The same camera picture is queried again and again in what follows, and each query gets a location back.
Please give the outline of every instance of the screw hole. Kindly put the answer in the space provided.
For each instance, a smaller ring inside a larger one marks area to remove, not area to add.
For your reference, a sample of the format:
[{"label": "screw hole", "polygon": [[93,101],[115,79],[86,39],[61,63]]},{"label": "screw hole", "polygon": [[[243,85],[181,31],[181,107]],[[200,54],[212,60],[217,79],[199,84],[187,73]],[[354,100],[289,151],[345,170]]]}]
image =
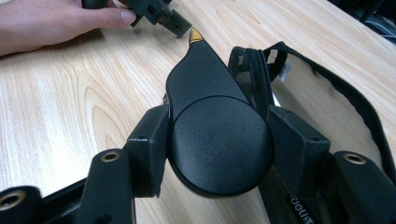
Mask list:
[{"label": "screw hole", "polygon": [[318,138],[318,137],[311,137],[311,140],[314,141],[314,142],[318,142],[318,141],[320,141],[320,138]]},{"label": "screw hole", "polygon": [[364,158],[354,154],[346,154],[344,155],[344,159],[358,165],[363,165],[366,163],[366,160]]},{"label": "screw hole", "polygon": [[180,30],[180,26],[178,26],[177,24],[172,24],[172,25],[173,25],[173,27],[174,27],[175,29]]},{"label": "screw hole", "polygon": [[17,206],[26,197],[26,192],[23,190],[12,191],[2,198],[0,198],[0,211],[6,211],[12,207]]},{"label": "screw hole", "polygon": [[102,156],[101,160],[105,162],[116,161],[120,157],[118,152],[109,152]]}]

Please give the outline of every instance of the black plastic bracket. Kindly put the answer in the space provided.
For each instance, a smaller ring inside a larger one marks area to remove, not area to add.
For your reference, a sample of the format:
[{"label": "black plastic bracket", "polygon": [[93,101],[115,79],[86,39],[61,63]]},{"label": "black plastic bracket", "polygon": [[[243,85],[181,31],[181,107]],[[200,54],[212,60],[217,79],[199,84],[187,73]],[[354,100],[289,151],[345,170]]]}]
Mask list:
[{"label": "black plastic bracket", "polygon": [[339,151],[329,164],[330,180],[322,188],[328,200],[321,207],[327,223],[341,223],[340,218],[348,223],[395,223],[396,188],[370,159]]},{"label": "black plastic bracket", "polygon": [[136,198],[160,196],[166,161],[169,105],[151,108],[128,137],[124,149],[132,164]]},{"label": "black plastic bracket", "polygon": [[[131,25],[135,27],[139,21],[146,17],[151,24],[157,22],[171,31],[177,37],[182,37],[191,24],[175,10],[170,9],[170,0],[126,0],[131,10],[136,13],[136,20]],[[82,6],[88,9],[105,7],[107,0],[83,0]]]},{"label": "black plastic bracket", "polygon": [[330,141],[292,111],[270,105],[267,123],[274,137],[274,166],[291,195],[315,199],[319,166],[326,161]]},{"label": "black plastic bracket", "polygon": [[109,149],[93,157],[77,223],[135,223],[128,154]]}]

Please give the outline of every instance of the black plastic housing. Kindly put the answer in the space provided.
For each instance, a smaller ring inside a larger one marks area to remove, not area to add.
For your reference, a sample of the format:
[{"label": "black plastic housing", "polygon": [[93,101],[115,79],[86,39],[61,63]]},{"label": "black plastic housing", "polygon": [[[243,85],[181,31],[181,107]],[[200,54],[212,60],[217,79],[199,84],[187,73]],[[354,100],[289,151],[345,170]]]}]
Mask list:
[{"label": "black plastic housing", "polygon": [[274,137],[274,166],[286,188],[299,199],[316,199],[320,165],[330,141],[292,111],[270,105],[267,123]]},{"label": "black plastic housing", "polygon": [[40,191],[21,186],[0,192],[0,223],[37,224],[43,207]]},{"label": "black plastic housing", "polygon": [[169,105],[151,108],[128,137],[124,149],[132,164],[134,196],[160,196],[166,161]]},{"label": "black plastic housing", "polygon": [[128,154],[108,149],[93,157],[77,223],[135,223]]},{"label": "black plastic housing", "polygon": [[269,130],[204,40],[190,44],[169,75],[166,92],[168,159],[179,179],[206,197],[255,188],[272,163]]},{"label": "black plastic housing", "polygon": [[[335,188],[348,223],[396,223],[396,188],[371,160],[339,151],[333,154],[330,170],[331,182],[327,187]],[[327,198],[334,200],[328,192]]]}]

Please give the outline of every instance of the finger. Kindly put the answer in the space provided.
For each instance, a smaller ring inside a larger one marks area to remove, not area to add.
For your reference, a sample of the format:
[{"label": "finger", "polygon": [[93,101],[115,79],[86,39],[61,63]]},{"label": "finger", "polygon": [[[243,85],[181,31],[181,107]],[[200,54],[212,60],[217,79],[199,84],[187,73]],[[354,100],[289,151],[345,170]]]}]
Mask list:
[{"label": "finger", "polygon": [[102,9],[82,9],[80,11],[79,31],[88,32],[96,28],[118,28],[130,25],[136,19],[134,12],[128,9],[106,7]]}]

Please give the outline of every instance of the wooden table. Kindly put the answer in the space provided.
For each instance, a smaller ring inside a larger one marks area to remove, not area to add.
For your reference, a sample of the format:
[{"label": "wooden table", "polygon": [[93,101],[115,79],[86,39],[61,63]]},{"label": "wooden table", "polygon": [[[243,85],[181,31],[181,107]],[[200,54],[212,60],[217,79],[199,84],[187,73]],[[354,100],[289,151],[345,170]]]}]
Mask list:
[{"label": "wooden table", "polygon": [[[227,62],[233,46],[278,41],[364,93],[396,155],[396,48],[325,0],[175,0]],[[96,30],[66,43],[0,58],[0,190],[33,185],[44,196],[88,173],[91,158],[122,147],[188,49],[160,25]],[[139,223],[267,223],[256,189],[209,200],[189,192],[169,164],[160,199],[136,199]]]}]

